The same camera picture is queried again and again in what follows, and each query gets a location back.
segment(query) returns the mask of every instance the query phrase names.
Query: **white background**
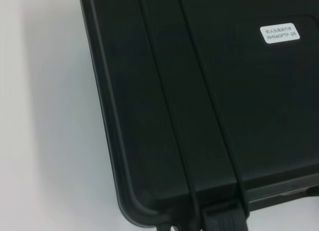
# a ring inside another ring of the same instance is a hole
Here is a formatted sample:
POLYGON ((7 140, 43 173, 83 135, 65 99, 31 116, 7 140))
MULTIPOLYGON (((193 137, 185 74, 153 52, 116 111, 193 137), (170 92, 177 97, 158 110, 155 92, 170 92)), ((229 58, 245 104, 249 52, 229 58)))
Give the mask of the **white background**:
MULTIPOLYGON (((248 225, 318 231, 318 217, 308 198, 248 225)), ((79 0, 0 0, 0 231, 137 230, 117 205, 79 0)))

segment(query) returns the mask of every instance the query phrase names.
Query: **black plastic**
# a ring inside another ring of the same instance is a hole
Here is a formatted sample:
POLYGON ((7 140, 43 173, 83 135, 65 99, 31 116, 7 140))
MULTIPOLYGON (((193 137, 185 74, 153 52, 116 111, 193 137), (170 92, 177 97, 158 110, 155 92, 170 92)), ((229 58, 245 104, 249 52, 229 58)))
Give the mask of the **black plastic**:
POLYGON ((319 0, 81 3, 129 221, 245 230, 317 195, 319 0), (301 39, 266 44, 259 28, 287 22, 301 39))

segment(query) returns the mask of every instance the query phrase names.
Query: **sticker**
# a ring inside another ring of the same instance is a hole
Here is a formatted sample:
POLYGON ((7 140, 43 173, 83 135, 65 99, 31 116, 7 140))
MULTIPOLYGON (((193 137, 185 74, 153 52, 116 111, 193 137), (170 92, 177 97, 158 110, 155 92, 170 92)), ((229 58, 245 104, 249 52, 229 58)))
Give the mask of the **sticker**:
POLYGON ((280 43, 300 39, 293 23, 264 26, 260 31, 266 43, 280 43))

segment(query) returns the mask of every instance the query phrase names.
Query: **case lid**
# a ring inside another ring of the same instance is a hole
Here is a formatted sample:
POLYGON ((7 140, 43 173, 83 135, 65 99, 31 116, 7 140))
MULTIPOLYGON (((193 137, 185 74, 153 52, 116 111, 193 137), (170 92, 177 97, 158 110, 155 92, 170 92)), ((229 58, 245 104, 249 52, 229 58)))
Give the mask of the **case lid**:
POLYGON ((319 184, 315 17, 265 18, 252 2, 236 13, 234 0, 81 2, 128 220, 241 231, 249 210, 319 184), (268 44, 272 23, 300 39, 268 44))

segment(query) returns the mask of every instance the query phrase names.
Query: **black plastic case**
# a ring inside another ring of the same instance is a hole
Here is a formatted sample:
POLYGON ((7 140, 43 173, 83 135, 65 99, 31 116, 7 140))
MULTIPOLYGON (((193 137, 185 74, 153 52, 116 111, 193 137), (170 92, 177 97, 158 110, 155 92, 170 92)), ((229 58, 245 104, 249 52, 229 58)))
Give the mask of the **black plastic case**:
POLYGON ((132 223, 246 230, 318 194, 319 0, 81 0, 132 223), (260 27, 293 23, 267 44, 260 27))

